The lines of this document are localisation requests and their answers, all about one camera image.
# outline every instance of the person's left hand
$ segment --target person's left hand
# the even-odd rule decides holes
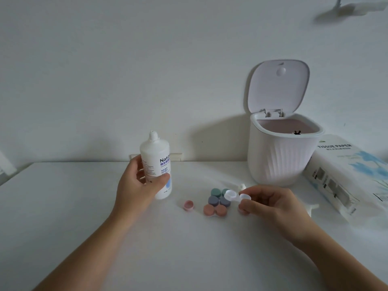
[[[116,201],[111,216],[131,225],[145,211],[168,182],[168,173],[146,184],[141,156],[134,157],[125,169],[117,187]]]

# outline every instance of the wall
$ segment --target wall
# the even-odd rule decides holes
[[[294,58],[311,70],[298,112],[388,158],[388,10],[315,19],[335,2],[0,0],[1,150],[127,160],[155,129],[186,160],[243,160],[248,74]]]

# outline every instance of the mini desktop trash can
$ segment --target mini desktop trash can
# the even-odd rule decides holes
[[[248,167],[258,183],[293,184],[324,134],[319,124],[294,113],[303,100],[309,76],[307,64],[298,60],[265,61],[252,75]]]

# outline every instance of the person's right hand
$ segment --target person's right hand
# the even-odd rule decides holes
[[[242,193],[248,194],[252,200],[243,199],[239,208],[274,225],[295,246],[312,239],[319,231],[318,225],[290,189],[258,185]]]

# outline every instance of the bottle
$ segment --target bottle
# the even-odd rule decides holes
[[[145,180],[152,183],[153,179],[165,173],[170,173],[170,145],[166,140],[161,140],[158,133],[151,131],[147,141],[140,145]],[[171,193],[171,177],[167,184],[160,190],[155,199],[164,199]]]

